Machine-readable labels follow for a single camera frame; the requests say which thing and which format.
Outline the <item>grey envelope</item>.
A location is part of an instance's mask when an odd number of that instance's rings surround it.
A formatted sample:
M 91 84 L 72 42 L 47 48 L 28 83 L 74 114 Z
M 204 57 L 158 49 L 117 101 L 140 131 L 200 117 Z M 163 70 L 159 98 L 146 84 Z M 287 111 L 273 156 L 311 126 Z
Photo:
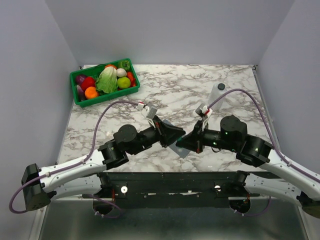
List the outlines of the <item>grey envelope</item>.
M 171 124 L 167 119 L 163 120 L 162 122 Z M 169 145 L 168 147 L 173 150 L 180 158 L 184 159 L 189 153 L 190 150 L 187 150 L 185 148 L 180 148 L 176 146 L 177 141 L 175 141 L 173 144 Z

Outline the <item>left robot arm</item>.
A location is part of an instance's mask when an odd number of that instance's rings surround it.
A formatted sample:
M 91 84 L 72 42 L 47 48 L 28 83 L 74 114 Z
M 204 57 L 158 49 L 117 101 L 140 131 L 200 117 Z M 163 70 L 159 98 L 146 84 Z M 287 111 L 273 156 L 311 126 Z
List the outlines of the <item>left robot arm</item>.
M 113 139 L 101 145 L 87 156 L 48 167 L 28 165 L 21 185 L 26 211 L 47 206 L 57 196 L 57 188 L 78 178 L 117 168 L 129 161 L 128 155 L 137 155 L 160 143 L 168 147 L 186 132 L 181 127 L 167 124 L 154 116 L 150 126 L 142 131 L 125 124 L 113 134 Z

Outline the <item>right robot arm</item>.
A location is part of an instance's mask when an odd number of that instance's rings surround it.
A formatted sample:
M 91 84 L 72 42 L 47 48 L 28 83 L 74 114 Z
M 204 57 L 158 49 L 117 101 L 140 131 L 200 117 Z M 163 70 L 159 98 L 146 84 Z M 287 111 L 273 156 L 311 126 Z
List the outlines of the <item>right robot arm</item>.
M 196 153 L 204 147 L 227 150 L 242 163 L 275 174 L 277 179 L 240 173 L 230 183 L 230 191 L 241 196 L 245 192 L 275 197 L 291 202 L 315 217 L 320 217 L 320 175 L 284 156 L 275 146 L 248 134 L 247 125 L 234 115 L 220 121 L 220 130 L 210 130 L 199 120 L 192 132 L 177 141 L 176 146 Z

